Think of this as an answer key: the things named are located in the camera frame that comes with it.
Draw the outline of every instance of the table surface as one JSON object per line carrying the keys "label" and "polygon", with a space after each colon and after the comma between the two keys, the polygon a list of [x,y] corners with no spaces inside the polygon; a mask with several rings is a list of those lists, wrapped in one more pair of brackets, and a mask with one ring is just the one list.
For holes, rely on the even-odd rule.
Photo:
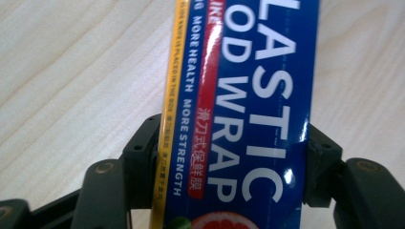
{"label": "table surface", "polygon": [[[160,113],[174,5],[0,1],[0,199],[71,193]],[[322,1],[311,123],[403,187],[404,88],[405,1]],[[302,228],[334,228],[332,207],[305,206]]]}

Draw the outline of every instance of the wooden table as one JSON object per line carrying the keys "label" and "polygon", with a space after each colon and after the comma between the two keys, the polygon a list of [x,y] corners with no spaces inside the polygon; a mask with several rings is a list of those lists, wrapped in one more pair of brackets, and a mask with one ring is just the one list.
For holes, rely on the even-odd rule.
{"label": "wooden table", "polygon": [[[174,5],[0,2],[0,199],[78,189],[160,113]],[[311,123],[405,186],[405,2],[324,0],[319,21]],[[304,207],[302,228],[333,227],[332,207]]]}

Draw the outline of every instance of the grapefruit image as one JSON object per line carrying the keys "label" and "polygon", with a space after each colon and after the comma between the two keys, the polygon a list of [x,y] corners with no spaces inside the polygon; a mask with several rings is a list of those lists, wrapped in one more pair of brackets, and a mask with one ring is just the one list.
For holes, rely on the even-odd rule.
{"label": "grapefruit image", "polygon": [[193,229],[259,229],[250,219],[233,212],[213,212],[191,222]]}

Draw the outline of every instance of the yellow stripe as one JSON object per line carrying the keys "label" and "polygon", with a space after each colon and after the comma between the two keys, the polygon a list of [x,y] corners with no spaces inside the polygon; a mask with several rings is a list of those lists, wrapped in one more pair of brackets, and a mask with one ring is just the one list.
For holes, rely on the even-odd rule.
{"label": "yellow stripe", "polygon": [[176,110],[181,81],[182,57],[189,11],[188,0],[178,0],[174,18],[172,47],[169,58],[166,91],[160,125],[159,156],[154,188],[154,202],[150,227],[163,228],[164,208],[166,205],[167,182],[169,177],[170,158],[176,120]]}

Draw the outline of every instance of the light wood surface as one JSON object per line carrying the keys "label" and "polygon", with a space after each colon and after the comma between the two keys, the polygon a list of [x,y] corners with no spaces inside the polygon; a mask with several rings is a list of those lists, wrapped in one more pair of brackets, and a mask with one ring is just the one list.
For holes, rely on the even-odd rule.
{"label": "light wood surface", "polygon": [[[0,199],[69,194],[160,113],[174,5],[0,1]],[[324,0],[319,22],[311,123],[404,187],[405,1]],[[302,228],[334,228],[332,207]]]}

